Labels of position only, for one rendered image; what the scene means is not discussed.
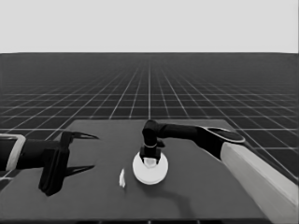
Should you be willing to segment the large thick white disc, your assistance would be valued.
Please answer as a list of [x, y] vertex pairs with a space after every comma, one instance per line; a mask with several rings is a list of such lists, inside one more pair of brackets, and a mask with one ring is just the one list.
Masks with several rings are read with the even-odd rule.
[[146, 185], [156, 185], [162, 182], [168, 172], [168, 159], [162, 153], [162, 159], [156, 164], [155, 159], [145, 158], [144, 163], [140, 160], [139, 153], [133, 159], [133, 172], [135, 178]]

